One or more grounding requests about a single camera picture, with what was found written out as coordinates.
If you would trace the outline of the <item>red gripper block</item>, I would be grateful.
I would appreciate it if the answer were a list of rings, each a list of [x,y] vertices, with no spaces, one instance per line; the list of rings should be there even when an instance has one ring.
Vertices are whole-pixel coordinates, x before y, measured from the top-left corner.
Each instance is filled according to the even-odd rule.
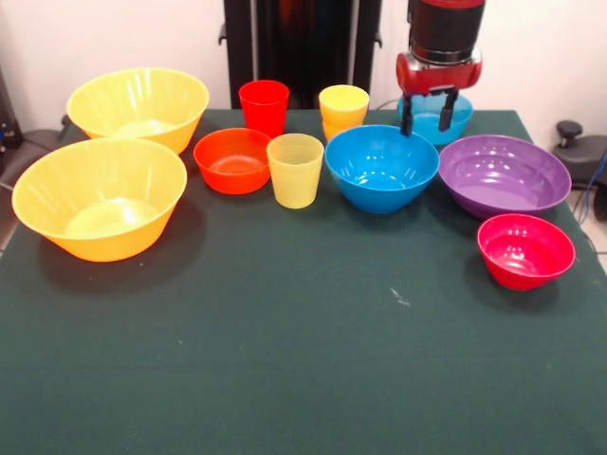
[[[475,85],[480,79],[483,62],[479,48],[474,48],[471,57],[455,65],[433,65],[417,60],[413,53],[400,53],[396,58],[396,78],[403,92],[401,134],[409,137],[413,132],[414,116],[411,96],[427,96],[446,91],[441,109],[438,129],[441,132],[451,127],[454,105],[459,90]]]

